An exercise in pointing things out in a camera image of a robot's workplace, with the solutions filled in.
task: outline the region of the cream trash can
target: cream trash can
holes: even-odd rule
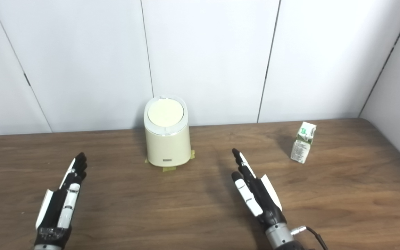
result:
[[[191,158],[188,111],[173,95],[152,98],[144,108],[148,160],[154,166],[179,166]]]

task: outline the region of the panel seam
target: panel seam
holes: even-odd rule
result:
[[[365,106],[367,105],[367,102],[368,102],[368,100],[370,99],[370,96],[371,96],[371,94],[373,93],[373,90],[374,90],[374,88],[376,87],[376,84],[378,83],[379,78],[381,77],[381,75],[382,75],[382,73],[383,73],[383,71],[384,71],[384,69],[385,69],[385,66],[386,66],[387,63],[389,62],[390,56],[392,55],[392,53],[393,53],[393,51],[394,51],[394,48],[396,47],[396,44],[397,44],[399,38],[400,38],[400,31],[399,31],[399,35],[397,36],[397,38],[396,38],[396,40],[395,40],[395,43],[393,44],[392,49],[391,49],[390,52],[389,52],[389,55],[387,56],[387,59],[386,59],[385,62],[384,62],[384,65],[382,65],[381,71],[379,71],[379,75],[377,76],[376,81],[374,82],[373,87],[371,88],[370,93],[368,94],[367,99],[365,100],[365,103],[364,103],[364,105],[362,106],[362,109],[360,109],[359,115],[357,116],[358,118],[360,117],[360,114],[362,114],[362,111],[365,109]]]
[[[11,48],[13,54],[15,55],[16,60],[18,61],[19,67],[21,68],[21,71],[23,72],[24,78],[26,79],[27,84],[29,85],[30,90],[33,93],[33,96],[35,97],[36,103],[38,103],[38,106],[39,106],[39,108],[41,110],[41,113],[43,114],[44,119],[46,120],[47,126],[49,126],[50,131],[53,133],[53,130],[52,130],[52,127],[50,126],[49,120],[47,120],[47,117],[46,117],[46,114],[44,113],[43,107],[41,106],[40,102],[38,101],[38,98],[37,98],[37,96],[35,94],[35,91],[33,90],[32,86],[30,85],[30,81],[27,78],[27,74],[24,71],[23,65],[21,64],[21,61],[19,60],[19,57],[16,54],[16,51],[15,51],[15,49],[13,47],[13,44],[10,41],[10,38],[7,35],[7,32],[6,32],[6,30],[5,30],[4,26],[3,26],[3,23],[1,22],[1,19],[0,19],[0,25],[1,25],[1,28],[3,29],[3,31],[4,31],[4,34],[5,34],[6,38],[7,38],[8,43],[10,44],[10,48]]]
[[[149,60],[148,35],[146,33],[146,24],[144,23],[144,11],[143,11],[142,0],[140,0],[140,5],[141,5],[141,16],[143,17],[143,30],[144,30],[144,40],[146,42],[146,53],[148,54],[148,66],[149,66],[149,77],[151,79],[152,98],[154,98],[154,84],[152,82],[151,60]]]
[[[273,52],[274,37],[276,35],[277,21],[279,19],[281,3],[282,3],[282,0],[279,0],[279,6],[277,7],[277,14],[276,14],[276,22],[274,23],[273,38],[271,39],[271,47],[269,48],[268,63],[266,65],[265,79],[264,79],[263,88],[262,88],[262,96],[260,97],[259,113],[257,114],[257,123],[259,123],[260,111],[262,110],[263,95],[265,93],[265,85],[266,85],[266,79],[268,77],[269,62],[271,61],[271,53]]]

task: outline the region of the round lid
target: round lid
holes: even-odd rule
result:
[[[188,126],[187,113],[186,104],[181,98],[175,95],[160,95],[146,104],[144,126],[157,135],[174,135]]]
[[[148,117],[157,126],[170,127],[182,119],[183,113],[183,106],[178,101],[164,98],[151,104]]]

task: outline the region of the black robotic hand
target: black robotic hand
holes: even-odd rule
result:
[[[72,232],[70,225],[75,204],[86,177],[86,156],[77,155],[70,164],[60,187],[56,191],[47,190],[36,220],[36,240],[34,250],[62,250]]]
[[[281,203],[268,177],[264,175],[262,178],[257,178],[243,154],[237,149],[232,149],[232,153],[239,165],[239,171],[232,173],[232,180],[246,205],[262,225],[271,247],[274,250],[305,250],[293,236],[309,230],[316,236],[324,250],[327,250],[320,235],[311,228],[301,226],[291,231],[288,229]]]

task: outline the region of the wood grain tabletop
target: wood grain tabletop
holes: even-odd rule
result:
[[[195,159],[175,171],[144,163],[144,131],[0,136],[0,250],[32,249],[47,188],[85,152],[67,250],[269,250],[231,179],[240,150],[267,174],[290,229],[330,250],[400,250],[400,153],[366,120],[317,125],[304,165],[289,159],[301,122],[191,127]],[[297,239],[320,249],[307,232]]]

